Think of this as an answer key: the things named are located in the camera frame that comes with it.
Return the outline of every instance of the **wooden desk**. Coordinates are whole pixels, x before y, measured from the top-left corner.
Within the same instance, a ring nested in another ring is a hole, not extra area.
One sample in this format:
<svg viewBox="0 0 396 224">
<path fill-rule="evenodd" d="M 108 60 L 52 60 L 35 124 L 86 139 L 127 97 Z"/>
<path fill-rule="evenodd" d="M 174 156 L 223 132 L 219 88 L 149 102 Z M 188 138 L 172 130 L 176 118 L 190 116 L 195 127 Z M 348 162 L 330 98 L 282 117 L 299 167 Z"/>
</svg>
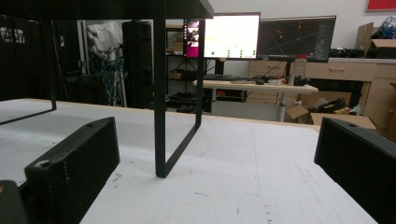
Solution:
<svg viewBox="0 0 396 224">
<path fill-rule="evenodd" d="M 212 115 L 216 110 L 216 89 L 225 89 L 225 90 L 240 90 L 240 91 L 272 91 L 272 92 L 281 92 L 281 102 L 278 107 L 277 120 L 283 122 L 283 118 L 285 117 L 285 108 L 286 108 L 286 94 L 287 93 L 300 93 L 300 94 L 311 94 L 312 92 L 318 91 L 317 88 L 304 85 L 304 86 L 273 86 L 265 83 L 264 85 L 256 85 L 256 84 L 233 84 L 230 81 L 214 81 L 214 80 L 204 80 L 204 88 L 212 89 Z"/>
<path fill-rule="evenodd" d="M 9 119 L 48 102 L 0 102 Z M 149 110 L 58 103 L 35 119 L 0 126 L 0 179 L 21 184 L 23 168 L 95 119 L 114 116 L 120 164 L 81 223 L 375 223 L 314 164 L 317 127 L 203 116 L 172 173 L 154 169 Z M 166 113 L 168 148 L 195 116 Z"/>
</svg>

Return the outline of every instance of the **drawer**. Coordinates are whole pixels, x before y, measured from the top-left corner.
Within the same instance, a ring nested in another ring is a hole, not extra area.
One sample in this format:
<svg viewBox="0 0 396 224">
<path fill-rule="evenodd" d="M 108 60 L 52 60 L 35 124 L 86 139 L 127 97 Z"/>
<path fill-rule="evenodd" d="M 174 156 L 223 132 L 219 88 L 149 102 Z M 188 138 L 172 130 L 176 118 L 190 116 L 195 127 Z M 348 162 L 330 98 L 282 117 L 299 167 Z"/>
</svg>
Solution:
<svg viewBox="0 0 396 224">
<path fill-rule="evenodd" d="M 369 117 L 379 129 L 388 129 L 393 113 L 393 105 L 367 104 L 364 115 Z"/>
<path fill-rule="evenodd" d="M 396 63 L 378 63 L 375 77 L 396 78 Z"/>
<path fill-rule="evenodd" d="M 396 78 L 374 78 L 367 97 L 367 104 L 396 105 L 396 90 L 389 83 Z"/>
<path fill-rule="evenodd" d="M 305 76 L 321 79 L 371 81 L 376 63 L 307 63 Z"/>
<path fill-rule="evenodd" d="M 285 72 L 286 63 L 269 62 L 269 61 L 254 61 L 250 62 L 249 74 L 254 75 L 275 75 L 283 76 Z"/>
</svg>

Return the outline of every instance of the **monitor screen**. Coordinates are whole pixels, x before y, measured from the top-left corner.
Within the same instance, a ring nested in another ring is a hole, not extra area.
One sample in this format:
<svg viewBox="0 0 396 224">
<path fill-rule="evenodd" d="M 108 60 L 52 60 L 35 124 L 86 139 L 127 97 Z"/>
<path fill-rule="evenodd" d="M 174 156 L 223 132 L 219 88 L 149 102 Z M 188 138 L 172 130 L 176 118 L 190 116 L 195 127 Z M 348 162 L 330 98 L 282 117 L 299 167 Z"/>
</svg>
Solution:
<svg viewBox="0 0 396 224">
<path fill-rule="evenodd" d="M 198 57 L 199 20 L 183 21 L 183 54 L 187 58 Z"/>
<path fill-rule="evenodd" d="M 262 19 L 257 58 L 293 62 L 298 54 L 313 63 L 329 61 L 335 16 Z"/>
<path fill-rule="evenodd" d="M 215 13 L 205 20 L 205 58 L 256 60 L 260 12 Z"/>
</svg>

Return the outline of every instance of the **table surface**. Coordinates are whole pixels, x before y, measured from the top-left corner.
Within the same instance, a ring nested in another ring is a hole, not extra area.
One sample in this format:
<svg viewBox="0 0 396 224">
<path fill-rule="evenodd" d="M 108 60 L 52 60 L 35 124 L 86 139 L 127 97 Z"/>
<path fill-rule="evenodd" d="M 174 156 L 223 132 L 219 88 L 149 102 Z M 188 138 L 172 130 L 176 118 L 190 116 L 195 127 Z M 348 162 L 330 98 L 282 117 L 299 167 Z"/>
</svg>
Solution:
<svg viewBox="0 0 396 224">
<path fill-rule="evenodd" d="M 47 101 L 0 102 L 0 120 L 38 112 Z M 314 164 L 318 127 L 203 116 L 170 175 L 154 168 L 149 110 L 58 102 L 56 111 L 0 126 L 0 179 L 82 125 L 115 117 L 120 164 L 81 223 L 375 223 Z M 194 115 L 166 113 L 170 154 Z"/>
<path fill-rule="evenodd" d="M 204 80 L 204 88 L 213 89 L 228 89 L 228 90 L 240 90 L 240 91 L 281 91 L 285 93 L 301 93 L 310 94 L 318 91 L 318 88 L 310 85 L 304 86 L 289 86 L 289 85 L 270 85 L 265 83 L 264 85 L 256 85 L 254 83 L 248 84 L 233 84 L 230 81 L 216 81 L 216 80 Z"/>
</svg>

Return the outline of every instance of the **shelving unit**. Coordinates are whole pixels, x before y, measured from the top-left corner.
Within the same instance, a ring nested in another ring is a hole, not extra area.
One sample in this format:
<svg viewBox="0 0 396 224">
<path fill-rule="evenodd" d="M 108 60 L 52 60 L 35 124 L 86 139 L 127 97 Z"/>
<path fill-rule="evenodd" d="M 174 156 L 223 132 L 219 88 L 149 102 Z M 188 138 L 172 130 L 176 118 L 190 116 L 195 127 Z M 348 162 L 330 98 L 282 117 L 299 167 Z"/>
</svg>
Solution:
<svg viewBox="0 0 396 224">
<path fill-rule="evenodd" d="M 41 21 L 46 34 L 49 77 L 56 75 L 51 43 L 51 21 L 66 20 L 153 20 L 154 32 L 154 129 L 156 175 L 165 178 L 187 147 L 201 124 L 204 57 L 198 59 L 197 113 L 195 124 L 176 151 L 167 161 L 165 158 L 165 21 L 167 19 L 213 18 L 214 10 L 208 0 L 113 0 L 113 1 L 66 1 L 66 0 L 3 0 L 0 14 Z M 200 52 L 203 51 L 203 38 Z M 51 95 L 52 109 L 56 109 L 55 94 Z"/>
</svg>

